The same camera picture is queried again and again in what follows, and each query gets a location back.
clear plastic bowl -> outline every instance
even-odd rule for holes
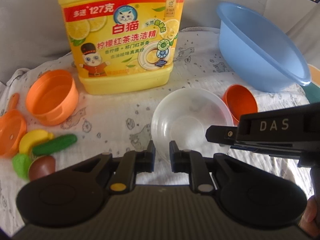
[[[233,126],[225,103],[215,94],[183,88],[166,96],[157,106],[151,122],[151,135],[158,153],[169,161],[169,142],[179,149],[198,151],[204,157],[227,153],[230,146],[210,143],[205,133],[211,125]]]

cat logo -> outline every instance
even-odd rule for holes
[[[260,122],[260,132],[262,131],[265,131],[265,130],[269,130],[269,131],[277,131],[278,129],[281,128],[281,130],[287,130],[289,128],[289,119],[288,118],[285,118],[285,119],[282,119],[282,124],[281,125],[277,125],[276,123],[276,120],[273,120],[272,121],[272,124],[270,126],[270,128],[268,128],[268,124],[266,121],[261,121]]]
[[[130,5],[120,6],[113,14],[113,20],[117,24],[127,24],[137,20],[138,13],[135,8]]]

cartoon cat illustration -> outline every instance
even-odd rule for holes
[[[84,120],[82,125],[82,131],[85,133],[89,133],[92,129],[92,124],[88,120]]]
[[[85,116],[85,109],[86,107],[81,108],[74,115],[69,116],[67,120],[60,125],[61,129],[70,129],[73,126],[76,126],[79,123],[81,117]]]
[[[132,22],[134,20],[134,15],[132,13],[132,10],[126,11],[126,12],[120,11],[118,16],[117,16],[117,20],[121,24]]]
[[[79,66],[88,71],[89,77],[104,77],[107,75],[104,68],[110,65],[110,62],[102,62],[102,58],[93,43],[83,44],[81,52],[84,64],[79,64]]]
[[[195,47],[179,50],[177,58],[175,58],[173,61],[184,60],[188,58],[191,53],[194,53],[194,52],[195,52]]]
[[[218,64],[212,64],[212,66],[215,68],[216,71],[214,72],[233,72],[233,70],[229,67],[226,66],[223,62],[219,62]]]
[[[146,150],[151,140],[151,125],[146,124],[141,132],[130,134],[129,140],[136,151]]]

toy cucumber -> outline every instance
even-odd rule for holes
[[[33,147],[32,153],[35,156],[50,155],[71,146],[76,141],[77,136],[74,134],[62,135],[53,140]]]

white patterned cloth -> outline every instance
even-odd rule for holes
[[[179,34],[174,58],[174,69],[169,82],[158,88],[119,95],[92,96],[85,92],[73,67],[69,53],[55,61],[39,67],[22,69],[15,73],[2,89],[1,115],[13,93],[20,93],[18,109],[24,115],[28,130],[42,128],[56,136],[74,133],[78,142],[72,147],[56,153],[56,169],[60,170],[102,152],[122,156],[129,150],[144,150],[151,139],[150,123],[159,102],[171,92],[184,87],[207,89],[222,96],[234,83],[248,87],[255,96],[259,111],[280,109],[308,104],[302,88],[292,85],[277,94],[254,90],[241,80],[226,64],[218,47],[219,29],[188,28]],[[32,117],[25,107],[26,94],[38,76],[54,69],[66,69],[73,74],[79,90],[79,103],[70,118],[61,125],[44,127]],[[295,181],[309,197],[313,194],[309,169],[297,168],[294,160],[271,158],[267,155],[230,150],[228,154],[241,161]],[[143,184],[187,184],[186,174],[171,172],[169,160],[156,155],[155,172],[142,173],[137,182]],[[23,226],[17,211],[15,198],[26,182],[18,178],[10,160],[0,159],[0,227],[9,235]]]

